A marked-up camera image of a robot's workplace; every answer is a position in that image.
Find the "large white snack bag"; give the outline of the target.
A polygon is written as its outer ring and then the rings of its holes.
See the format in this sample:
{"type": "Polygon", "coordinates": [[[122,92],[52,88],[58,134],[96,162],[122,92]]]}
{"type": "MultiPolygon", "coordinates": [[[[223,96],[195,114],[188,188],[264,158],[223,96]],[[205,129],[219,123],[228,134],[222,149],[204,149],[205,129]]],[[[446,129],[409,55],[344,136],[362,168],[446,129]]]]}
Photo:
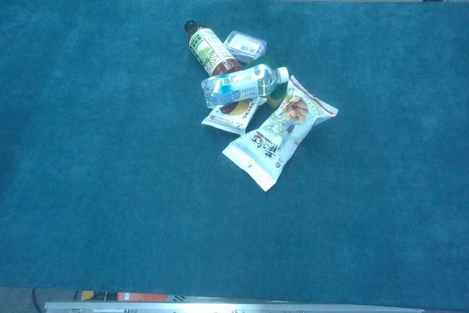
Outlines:
{"type": "Polygon", "coordinates": [[[338,112],[291,76],[280,106],[258,128],[231,142],[223,154],[268,191],[312,127],[338,112]]]}

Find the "orange flat object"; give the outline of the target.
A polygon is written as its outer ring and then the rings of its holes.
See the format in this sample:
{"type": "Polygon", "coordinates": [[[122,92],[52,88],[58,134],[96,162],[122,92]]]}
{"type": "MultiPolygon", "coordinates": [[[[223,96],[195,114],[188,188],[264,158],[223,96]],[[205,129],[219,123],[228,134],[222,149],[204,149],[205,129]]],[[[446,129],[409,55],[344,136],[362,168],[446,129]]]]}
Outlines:
{"type": "Polygon", "coordinates": [[[129,302],[166,302],[168,295],[155,293],[118,292],[118,301],[129,302]]]}

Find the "brown tea bottle green label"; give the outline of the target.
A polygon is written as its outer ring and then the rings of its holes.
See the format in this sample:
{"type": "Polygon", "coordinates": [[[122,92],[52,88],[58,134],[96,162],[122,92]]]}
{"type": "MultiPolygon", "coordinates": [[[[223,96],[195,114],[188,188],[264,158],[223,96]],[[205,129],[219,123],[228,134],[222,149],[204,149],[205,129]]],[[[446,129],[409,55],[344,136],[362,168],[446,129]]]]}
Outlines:
{"type": "Polygon", "coordinates": [[[243,69],[212,29],[192,20],[185,23],[184,29],[191,52],[209,76],[233,73],[243,69]]]}

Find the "green and yellow sponge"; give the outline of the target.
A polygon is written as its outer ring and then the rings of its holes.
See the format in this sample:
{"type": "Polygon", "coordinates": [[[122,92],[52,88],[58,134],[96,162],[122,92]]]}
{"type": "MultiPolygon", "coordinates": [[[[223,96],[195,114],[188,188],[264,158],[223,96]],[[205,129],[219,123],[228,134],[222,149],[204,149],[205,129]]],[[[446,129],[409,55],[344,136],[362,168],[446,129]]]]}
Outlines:
{"type": "MultiPolygon", "coordinates": [[[[275,61],[275,59],[271,58],[270,56],[263,55],[255,59],[251,63],[246,64],[244,68],[248,69],[259,64],[266,64],[273,69],[280,67],[280,65],[275,61]]],[[[272,109],[277,109],[281,105],[282,101],[284,100],[287,94],[287,85],[287,82],[283,84],[278,84],[276,88],[268,96],[265,97],[267,99],[267,104],[272,109]]]]}

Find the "clear water bottle white cap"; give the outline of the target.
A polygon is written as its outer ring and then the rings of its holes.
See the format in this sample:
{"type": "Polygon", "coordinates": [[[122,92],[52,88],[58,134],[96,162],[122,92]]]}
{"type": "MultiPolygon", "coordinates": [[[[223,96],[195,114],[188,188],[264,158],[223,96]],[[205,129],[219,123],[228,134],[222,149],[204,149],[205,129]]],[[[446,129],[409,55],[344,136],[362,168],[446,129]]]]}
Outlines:
{"type": "Polygon", "coordinates": [[[259,64],[245,70],[206,78],[201,86],[207,107],[215,108],[268,96],[278,85],[288,80],[289,71],[286,67],[274,69],[269,65],[259,64]]]}

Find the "blue felt table cover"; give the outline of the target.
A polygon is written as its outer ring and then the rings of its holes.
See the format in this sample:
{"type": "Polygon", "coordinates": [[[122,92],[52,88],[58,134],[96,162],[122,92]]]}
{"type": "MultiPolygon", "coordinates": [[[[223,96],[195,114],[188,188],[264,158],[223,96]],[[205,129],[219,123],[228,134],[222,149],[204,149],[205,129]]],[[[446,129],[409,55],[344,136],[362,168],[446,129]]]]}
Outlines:
{"type": "Polygon", "coordinates": [[[0,0],[0,287],[469,310],[469,4],[0,0]],[[338,109],[269,191],[189,20],[338,109]]]}

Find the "small white snack packet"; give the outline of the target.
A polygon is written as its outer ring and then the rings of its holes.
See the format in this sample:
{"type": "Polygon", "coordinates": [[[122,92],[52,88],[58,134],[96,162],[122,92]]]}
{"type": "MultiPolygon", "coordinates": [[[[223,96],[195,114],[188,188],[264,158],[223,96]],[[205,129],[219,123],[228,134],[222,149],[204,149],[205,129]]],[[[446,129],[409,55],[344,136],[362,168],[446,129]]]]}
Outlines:
{"type": "Polygon", "coordinates": [[[243,136],[257,109],[266,101],[264,97],[256,97],[214,108],[201,124],[243,136]]]}

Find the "clear plastic box with label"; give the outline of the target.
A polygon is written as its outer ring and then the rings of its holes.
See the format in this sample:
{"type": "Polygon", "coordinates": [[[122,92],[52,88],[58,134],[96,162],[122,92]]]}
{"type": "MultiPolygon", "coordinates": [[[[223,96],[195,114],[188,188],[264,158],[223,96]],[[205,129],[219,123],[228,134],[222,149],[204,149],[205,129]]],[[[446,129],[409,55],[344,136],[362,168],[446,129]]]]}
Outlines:
{"type": "Polygon", "coordinates": [[[231,31],[224,40],[224,45],[243,64],[249,64],[263,56],[267,49],[264,40],[238,31],[231,31]]]}

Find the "aluminium rail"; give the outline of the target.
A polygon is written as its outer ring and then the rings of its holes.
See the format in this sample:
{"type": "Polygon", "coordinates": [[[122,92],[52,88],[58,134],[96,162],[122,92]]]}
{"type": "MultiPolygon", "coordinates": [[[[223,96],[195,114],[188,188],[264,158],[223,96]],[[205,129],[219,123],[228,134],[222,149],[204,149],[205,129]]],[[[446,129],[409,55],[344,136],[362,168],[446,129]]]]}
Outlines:
{"type": "Polygon", "coordinates": [[[312,303],[47,302],[45,313],[426,313],[423,309],[312,303]]]}

